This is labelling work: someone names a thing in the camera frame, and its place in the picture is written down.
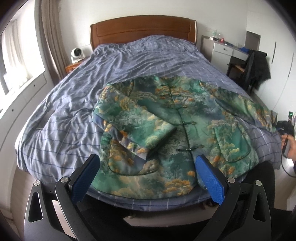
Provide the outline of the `person's right hand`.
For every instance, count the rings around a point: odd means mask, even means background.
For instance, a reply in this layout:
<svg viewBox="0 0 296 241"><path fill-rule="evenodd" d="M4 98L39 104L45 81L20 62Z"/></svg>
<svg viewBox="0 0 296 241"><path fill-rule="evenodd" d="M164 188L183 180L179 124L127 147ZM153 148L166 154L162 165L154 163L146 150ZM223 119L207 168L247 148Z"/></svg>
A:
<svg viewBox="0 0 296 241"><path fill-rule="evenodd" d="M295 164L296 161L296 141L295 137L291 135L282 135L281 136L281 149L283 149L285 142L287 142L286 149L284 151L284 156L287 159L291 159Z"/></svg>

